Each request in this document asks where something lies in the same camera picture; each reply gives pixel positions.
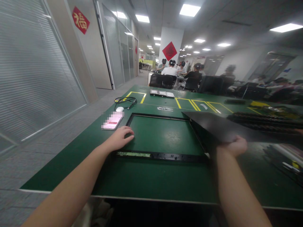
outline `white pillar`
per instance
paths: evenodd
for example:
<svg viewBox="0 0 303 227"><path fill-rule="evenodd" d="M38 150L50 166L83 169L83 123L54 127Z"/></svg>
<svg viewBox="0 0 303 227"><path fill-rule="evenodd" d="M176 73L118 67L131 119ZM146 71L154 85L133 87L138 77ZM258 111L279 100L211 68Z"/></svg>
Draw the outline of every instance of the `white pillar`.
<svg viewBox="0 0 303 227"><path fill-rule="evenodd" d="M167 60L166 65L168 66L170 59L167 59L165 57L163 50L165 49L165 47L167 47L167 45L169 45L170 42L172 42L172 44L176 49L176 54L171 59L175 60L177 63L179 52L181 49L180 47L183 39L183 34L184 34L184 30L162 27L160 52L159 52L159 64L161 64L162 59L165 58Z"/></svg>

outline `white mouse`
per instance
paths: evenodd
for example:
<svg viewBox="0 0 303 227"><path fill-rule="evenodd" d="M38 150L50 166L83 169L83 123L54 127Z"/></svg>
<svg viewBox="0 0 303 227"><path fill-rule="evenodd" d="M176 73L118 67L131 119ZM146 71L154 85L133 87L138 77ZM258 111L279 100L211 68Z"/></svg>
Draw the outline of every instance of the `white mouse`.
<svg viewBox="0 0 303 227"><path fill-rule="evenodd" d="M123 110L124 110L123 107L118 107L118 108L116 109L117 112L123 112Z"/></svg>

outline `yellow tape line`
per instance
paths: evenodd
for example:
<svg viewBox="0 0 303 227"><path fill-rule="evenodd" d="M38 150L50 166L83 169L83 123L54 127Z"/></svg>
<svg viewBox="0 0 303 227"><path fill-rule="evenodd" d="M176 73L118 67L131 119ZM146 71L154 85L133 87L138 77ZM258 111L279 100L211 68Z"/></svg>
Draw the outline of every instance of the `yellow tape line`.
<svg viewBox="0 0 303 227"><path fill-rule="evenodd" d="M214 104L220 104L221 106L223 106L225 109L227 109L229 112L231 112L233 114L233 111L231 111L230 109L228 109L225 105L219 103L219 102L208 102L208 103L214 103Z"/></svg>
<svg viewBox="0 0 303 227"><path fill-rule="evenodd" d="M175 98L175 100L176 100L176 102L177 102L177 104L178 104L178 107L179 107L180 109L182 109L181 106L180 106L180 103L178 102L178 99Z"/></svg>
<svg viewBox="0 0 303 227"><path fill-rule="evenodd" d="M254 109L257 109L257 108L248 107L248 109L252 110L253 112L256 112L257 114L262 115L262 114L261 114L261 113L259 113L258 111L254 110Z"/></svg>
<svg viewBox="0 0 303 227"><path fill-rule="evenodd" d="M211 106L210 104L208 104L206 101L192 99L192 102L196 105L197 108L198 108L198 106L197 106L197 104L195 102L204 102L212 111L214 111L215 113L217 113L217 111L215 110L215 108L213 106Z"/></svg>
<svg viewBox="0 0 303 227"><path fill-rule="evenodd" d="M142 98L142 100L141 100L141 102L140 102L140 103L143 103L143 102L144 102L144 99L145 99L146 93L141 93L141 92L135 92L135 91L131 91L130 93L128 93L128 95L127 95L126 97L129 97L129 96L131 95L131 93L144 94L144 96L143 96L143 98Z"/></svg>
<svg viewBox="0 0 303 227"><path fill-rule="evenodd" d="M180 106L180 103L178 102L177 99L183 99L183 98L175 98L175 99L176 99L176 101L177 101L177 104L178 104L179 108L182 109L181 106ZM188 100L189 103L193 106L193 108L194 108L196 111L198 111L197 108L196 108L196 107L194 106L194 104L192 103L192 101L190 101L190 99L183 99L183 100Z"/></svg>

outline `pink phone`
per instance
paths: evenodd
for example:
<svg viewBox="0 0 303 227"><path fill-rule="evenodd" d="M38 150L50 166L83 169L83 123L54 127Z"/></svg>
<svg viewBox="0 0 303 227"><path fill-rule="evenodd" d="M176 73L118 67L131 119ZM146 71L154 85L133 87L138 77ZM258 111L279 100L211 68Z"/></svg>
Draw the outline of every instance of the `pink phone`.
<svg viewBox="0 0 303 227"><path fill-rule="evenodd" d="M121 119L123 118L124 112L113 112L107 121L101 126L102 129L116 129Z"/></svg>

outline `forearm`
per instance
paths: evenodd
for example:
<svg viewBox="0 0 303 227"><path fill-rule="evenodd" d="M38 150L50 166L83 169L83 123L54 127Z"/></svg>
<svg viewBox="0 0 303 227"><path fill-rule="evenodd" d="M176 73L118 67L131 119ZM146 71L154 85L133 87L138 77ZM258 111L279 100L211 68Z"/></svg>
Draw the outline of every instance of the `forearm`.
<svg viewBox="0 0 303 227"><path fill-rule="evenodd" d="M271 226L235 157L217 149L220 202L230 226Z"/></svg>
<svg viewBox="0 0 303 227"><path fill-rule="evenodd" d="M71 226L90 197L109 153L105 145L94 149L41 203L23 226Z"/></svg>

